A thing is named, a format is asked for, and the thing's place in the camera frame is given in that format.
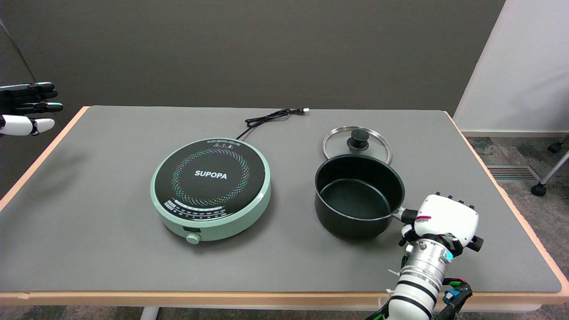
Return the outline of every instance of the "lid knob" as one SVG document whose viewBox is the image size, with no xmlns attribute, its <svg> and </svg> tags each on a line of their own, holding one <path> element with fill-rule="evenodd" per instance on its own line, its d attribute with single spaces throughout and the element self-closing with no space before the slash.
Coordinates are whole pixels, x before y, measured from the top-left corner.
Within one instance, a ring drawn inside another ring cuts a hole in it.
<svg viewBox="0 0 569 320">
<path fill-rule="evenodd" d="M 348 139 L 348 147 L 354 151 L 364 151 L 369 148 L 369 133 L 364 130 L 356 129 L 352 131 L 352 137 Z"/>
</svg>

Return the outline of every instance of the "chair caster wheel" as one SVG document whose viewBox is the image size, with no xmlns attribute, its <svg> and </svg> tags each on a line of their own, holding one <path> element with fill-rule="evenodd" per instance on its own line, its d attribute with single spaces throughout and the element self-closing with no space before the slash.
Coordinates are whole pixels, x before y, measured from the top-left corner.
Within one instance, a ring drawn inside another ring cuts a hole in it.
<svg viewBox="0 0 569 320">
<path fill-rule="evenodd" d="M 531 193 L 536 196 L 544 196 L 546 192 L 547 189 L 545 189 L 545 185 L 541 183 L 538 183 L 535 186 L 531 187 Z"/>
<path fill-rule="evenodd" d="M 557 153 L 559 152 L 559 150 L 561 150 L 561 143 L 559 142 L 552 143 L 551 145 L 549 145 L 549 147 L 547 147 L 547 149 L 552 153 Z"/>
</svg>

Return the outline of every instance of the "floor vent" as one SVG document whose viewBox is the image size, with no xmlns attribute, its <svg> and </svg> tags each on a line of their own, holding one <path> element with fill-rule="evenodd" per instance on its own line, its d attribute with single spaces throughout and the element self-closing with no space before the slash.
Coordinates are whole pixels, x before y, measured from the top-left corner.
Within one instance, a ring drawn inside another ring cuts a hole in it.
<svg viewBox="0 0 569 320">
<path fill-rule="evenodd" d="M 497 181 L 536 182 L 541 180 L 530 166 L 487 166 Z"/>
</svg>

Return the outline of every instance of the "supopa logo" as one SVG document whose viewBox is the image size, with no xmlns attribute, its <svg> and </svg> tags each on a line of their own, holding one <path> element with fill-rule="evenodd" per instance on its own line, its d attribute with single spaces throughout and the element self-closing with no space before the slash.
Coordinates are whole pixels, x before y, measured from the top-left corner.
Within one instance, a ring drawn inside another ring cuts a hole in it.
<svg viewBox="0 0 569 320">
<path fill-rule="evenodd" d="M 196 176 L 198 175 L 200 177 L 211 177 L 211 178 L 216 178 L 216 179 L 226 179 L 227 180 L 227 174 L 221 173 L 221 172 L 196 170 L 196 173 L 194 173 L 193 175 L 196 175 Z"/>
</svg>

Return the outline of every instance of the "gray wall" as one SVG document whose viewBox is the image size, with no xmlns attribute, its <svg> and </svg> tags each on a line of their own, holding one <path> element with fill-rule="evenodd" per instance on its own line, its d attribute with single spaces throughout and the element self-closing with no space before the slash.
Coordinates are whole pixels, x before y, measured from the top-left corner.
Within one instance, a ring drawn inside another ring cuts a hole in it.
<svg viewBox="0 0 569 320">
<path fill-rule="evenodd" d="M 29 82 L 32 82 L 32 78 L 28 70 L 0 26 L 0 85 Z M 41 116 L 53 118 L 53 114 Z M 0 137 L 0 198 L 8 192 L 59 131 L 61 125 L 56 123 L 52 130 L 37 137 Z"/>
<path fill-rule="evenodd" d="M 0 0 L 32 70 L 83 105 L 454 113 L 504 0 Z"/>
</svg>

